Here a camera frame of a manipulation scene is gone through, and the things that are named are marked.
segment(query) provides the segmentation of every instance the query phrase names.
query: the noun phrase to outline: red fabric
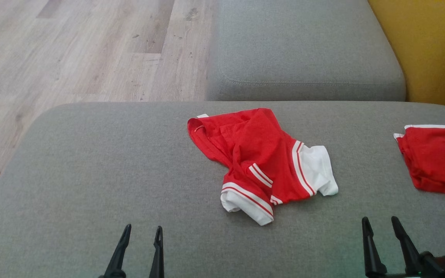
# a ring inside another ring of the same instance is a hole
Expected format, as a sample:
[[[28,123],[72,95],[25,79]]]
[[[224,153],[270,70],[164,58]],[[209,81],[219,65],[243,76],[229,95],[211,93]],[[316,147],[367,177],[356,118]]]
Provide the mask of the red fabric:
[[[445,193],[445,128],[408,125],[397,142],[415,187]]]
[[[271,206],[277,203],[271,196],[283,203],[311,196],[293,165],[291,150],[297,141],[281,130],[270,109],[192,118],[188,131],[205,156],[229,168],[224,183],[236,183]],[[272,188],[252,173],[256,172],[254,164],[263,172],[264,176],[259,174],[262,179],[272,181]]]

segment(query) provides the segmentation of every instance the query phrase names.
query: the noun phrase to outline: yellow wall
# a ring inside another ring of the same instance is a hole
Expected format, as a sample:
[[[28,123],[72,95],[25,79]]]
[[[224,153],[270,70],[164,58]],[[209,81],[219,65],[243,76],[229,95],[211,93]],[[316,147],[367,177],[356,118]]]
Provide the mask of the yellow wall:
[[[445,0],[369,0],[406,78],[409,102],[445,105]]]

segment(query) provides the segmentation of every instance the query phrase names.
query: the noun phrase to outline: gray upholstery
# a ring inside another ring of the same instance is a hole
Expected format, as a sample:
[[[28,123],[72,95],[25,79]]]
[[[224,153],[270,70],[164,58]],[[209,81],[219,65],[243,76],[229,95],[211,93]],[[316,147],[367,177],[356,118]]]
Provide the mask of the gray upholstery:
[[[207,100],[405,100],[367,0],[219,1]]]
[[[282,128],[331,157],[339,194],[278,206],[260,227],[227,213],[224,166],[187,120],[270,107]],[[445,106],[404,102],[89,103],[38,118],[0,177],[0,277],[97,277],[125,224],[124,270],[147,277],[157,225],[167,277],[362,277],[369,216],[390,271],[403,271],[397,215],[420,251],[445,254],[445,195],[415,189],[392,137],[444,124]]]

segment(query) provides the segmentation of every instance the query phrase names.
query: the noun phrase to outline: garment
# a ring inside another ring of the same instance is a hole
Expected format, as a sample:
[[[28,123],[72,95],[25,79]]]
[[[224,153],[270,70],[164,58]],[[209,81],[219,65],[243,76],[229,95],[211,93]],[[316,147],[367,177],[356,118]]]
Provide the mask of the garment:
[[[277,204],[338,192],[325,147],[293,139],[270,109],[201,115],[189,120],[188,132],[205,156],[229,169],[223,207],[243,210],[260,225],[274,220]]]
[[[394,134],[416,188],[445,193],[445,125],[406,125]]]

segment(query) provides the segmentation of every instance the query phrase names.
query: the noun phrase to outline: laminate floor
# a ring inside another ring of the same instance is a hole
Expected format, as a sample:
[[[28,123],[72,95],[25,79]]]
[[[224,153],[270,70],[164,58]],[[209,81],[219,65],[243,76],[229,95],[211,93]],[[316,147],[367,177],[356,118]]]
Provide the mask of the laminate floor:
[[[204,99],[214,0],[0,0],[0,170],[44,111]]]

